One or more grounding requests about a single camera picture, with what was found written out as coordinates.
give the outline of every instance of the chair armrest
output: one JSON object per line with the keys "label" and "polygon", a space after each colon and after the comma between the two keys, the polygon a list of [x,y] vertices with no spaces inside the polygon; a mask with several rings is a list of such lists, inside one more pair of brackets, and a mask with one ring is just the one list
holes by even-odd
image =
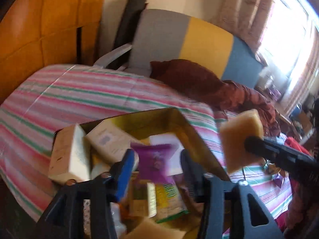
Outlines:
{"label": "chair armrest", "polygon": [[93,64],[93,67],[97,68],[107,68],[107,65],[113,62],[115,59],[119,58],[121,55],[125,54],[127,51],[132,49],[132,44],[124,44],[111,52],[105,54],[104,56],[100,57],[96,62]]}

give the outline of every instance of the yellow cushion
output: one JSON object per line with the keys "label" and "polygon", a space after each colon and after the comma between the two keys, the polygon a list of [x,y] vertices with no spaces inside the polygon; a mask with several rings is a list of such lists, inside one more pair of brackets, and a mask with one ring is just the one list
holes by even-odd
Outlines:
{"label": "yellow cushion", "polygon": [[229,32],[191,17],[179,58],[198,63],[221,78],[232,44],[233,35]]}

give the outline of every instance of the pink striped blanket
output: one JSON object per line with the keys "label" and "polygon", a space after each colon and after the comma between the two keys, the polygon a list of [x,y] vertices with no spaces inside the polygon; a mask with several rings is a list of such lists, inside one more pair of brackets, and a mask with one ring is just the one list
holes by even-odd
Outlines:
{"label": "pink striped blanket", "polygon": [[[218,130],[235,114],[215,112],[146,77],[79,65],[45,67],[22,83],[0,107],[0,173],[18,203],[38,220],[57,188],[47,178],[56,130],[129,112],[176,107],[224,166]],[[260,166],[245,178],[274,217],[287,209],[291,188],[278,188]]]}

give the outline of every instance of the sponge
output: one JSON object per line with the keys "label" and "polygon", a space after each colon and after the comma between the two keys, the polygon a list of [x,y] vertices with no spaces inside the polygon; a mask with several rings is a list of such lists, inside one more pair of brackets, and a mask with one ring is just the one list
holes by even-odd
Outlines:
{"label": "sponge", "polygon": [[263,125],[256,109],[240,113],[221,125],[220,139],[228,173],[262,160],[245,150],[244,141],[248,136],[263,138],[263,135]]}
{"label": "sponge", "polygon": [[145,218],[143,221],[124,239],[182,239],[186,232],[176,229],[169,229],[155,223],[152,219]]}

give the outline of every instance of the brown pillow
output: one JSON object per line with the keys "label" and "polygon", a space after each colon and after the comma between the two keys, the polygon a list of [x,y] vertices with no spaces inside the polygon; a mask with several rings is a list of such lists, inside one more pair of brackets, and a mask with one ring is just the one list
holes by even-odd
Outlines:
{"label": "brown pillow", "polygon": [[162,81],[178,92],[196,98],[198,94],[217,91],[223,82],[205,67],[185,59],[151,62],[151,78]]}

